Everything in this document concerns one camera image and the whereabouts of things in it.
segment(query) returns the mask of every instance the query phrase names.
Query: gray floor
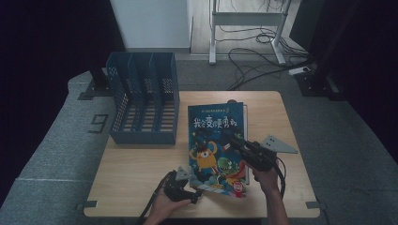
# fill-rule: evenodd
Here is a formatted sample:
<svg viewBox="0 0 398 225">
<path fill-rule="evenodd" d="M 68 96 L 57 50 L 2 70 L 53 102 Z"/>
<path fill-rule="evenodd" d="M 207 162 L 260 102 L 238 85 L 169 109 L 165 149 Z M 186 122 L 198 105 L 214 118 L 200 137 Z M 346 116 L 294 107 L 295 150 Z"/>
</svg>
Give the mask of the gray floor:
<svg viewBox="0 0 398 225">
<path fill-rule="evenodd" d="M 210 66 L 207 60 L 191 59 L 177 60 L 181 91 L 226 90 L 236 79 L 236 68 L 228 60 Z M 252 67 L 264 64 L 255 60 L 237 63 Z M 259 69 L 270 71 L 276 67 Z M 111 97 L 77 99 L 90 81 L 88 72 L 69 81 L 65 105 L 15 180 L 1 208 L 0 224 L 131 223 L 131 219 L 90 218 L 83 214 L 115 113 Z M 294 77 L 286 71 L 248 82 L 240 90 L 281 93 L 314 193 L 326 206 L 329 224 L 398 223 L 397 164 L 347 102 L 303 97 Z M 92 124 L 96 114 L 109 115 L 101 133 L 90 132 L 100 130 L 100 125 Z M 328 224 L 325 213 L 318 218 L 290 221 Z"/>
</svg>

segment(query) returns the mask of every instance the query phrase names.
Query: blue file organizer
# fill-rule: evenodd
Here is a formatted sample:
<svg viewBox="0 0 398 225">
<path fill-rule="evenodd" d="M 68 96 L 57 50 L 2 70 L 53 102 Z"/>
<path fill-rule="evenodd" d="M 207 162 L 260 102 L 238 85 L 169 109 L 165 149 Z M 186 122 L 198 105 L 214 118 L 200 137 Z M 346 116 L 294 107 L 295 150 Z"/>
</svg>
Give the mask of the blue file organizer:
<svg viewBox="0 0 398 225">
<path fill-rule="evenodd" d="M 179 93 L 171 52 L 112 52 L 106 63 L 115 98 L 116 143 L 175 144 Z"/>
</svg>

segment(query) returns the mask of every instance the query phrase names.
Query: cartoon character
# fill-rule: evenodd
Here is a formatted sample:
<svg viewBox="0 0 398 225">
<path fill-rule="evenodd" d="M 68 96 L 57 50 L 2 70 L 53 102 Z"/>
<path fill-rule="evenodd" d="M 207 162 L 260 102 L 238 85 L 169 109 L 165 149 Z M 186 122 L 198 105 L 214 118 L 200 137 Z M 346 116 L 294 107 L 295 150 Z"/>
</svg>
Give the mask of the cartoon character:
<svg viewBox="0 0 398 225">
<path fill-rule="evenodd" d="M 208 148 L 208 144 L 211 144 L 213 146 L 213 151 L 211 151 Z M 211 168 L 213 170 L 213 173 L 219 173 L 217 170 L 217 161 L 216 161 L 216 156 L 214 154 L 217 153 L 217 144 L 213 141 L 206 142 L 204 141 L 203 143 L 196 143 L 196 156 L 193 155 L 194 149 L 191 149 L 190 151 L 190 157 L 193 160 L 196 160 L 198 167 L 199 167 L 199 172 L 202 171 L 202 169 L 206 168 Z"/>
<path fill-rule="evenodd" d="M 219 182 L 228 189 L 232 188 L 235 182 L 240 182 L 240 179 L 244 178 L 246 175 L 243 161 L 240 161 L 239 165 L 237 165 L 237 163 L 232 162 L 226 157 L 220 157 L 218 166 L 222 172 L 222 177 L 219 177 Z"/>
<path fill-rule="evenodd" d="M 220 171 L 225 174 L 236 173 L 239 171 L 237 163 L 232 162 L 229 158 L 220 157 L 217 161 Z"/>
</svg>

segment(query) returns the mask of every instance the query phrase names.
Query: book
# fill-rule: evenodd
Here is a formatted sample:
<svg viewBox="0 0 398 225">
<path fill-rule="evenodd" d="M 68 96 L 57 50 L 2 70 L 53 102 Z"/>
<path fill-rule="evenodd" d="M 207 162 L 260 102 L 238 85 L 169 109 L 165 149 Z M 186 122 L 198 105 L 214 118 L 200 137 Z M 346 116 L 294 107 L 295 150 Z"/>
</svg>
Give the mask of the book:
<svg viewBox="0 0 398 225">
<path fill-rule="evenodd" d="M 247 137 L 246 111 L 242 102 L 188 107 L 192 188 L 246 197 L 248 168 L 230 144 L 232 137 Z"/>
</svg>

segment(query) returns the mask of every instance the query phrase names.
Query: hand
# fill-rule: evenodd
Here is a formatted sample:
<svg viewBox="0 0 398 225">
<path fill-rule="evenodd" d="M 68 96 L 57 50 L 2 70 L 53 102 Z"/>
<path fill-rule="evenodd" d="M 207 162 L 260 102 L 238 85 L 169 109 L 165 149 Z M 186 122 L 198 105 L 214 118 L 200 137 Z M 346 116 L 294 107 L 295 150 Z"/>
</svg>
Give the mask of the hand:
<svg viewBox="0 0 398 225">
<path fill-rule="evenodd" d="M 152 204 L 148 218 L 145 225 L 159 224 L 177 209 L 191 203 L 191 200 L 183 200 L 180 202 L 171 201 L 163 192 L 163 187 L 159 190 L 155 201 Z"/>
<path fill-rule="evenodd" d="M 279 192 L 278 174 L 276 173 L 275 169 L 272 168 L 268 172 L 259 172 L 246 161 L 245 164 L 252 169 L 253 175 L 258 179 L 258 182 L 260 182 L 261 189 L 266 195 L 276 190 Z"/>
</svg>

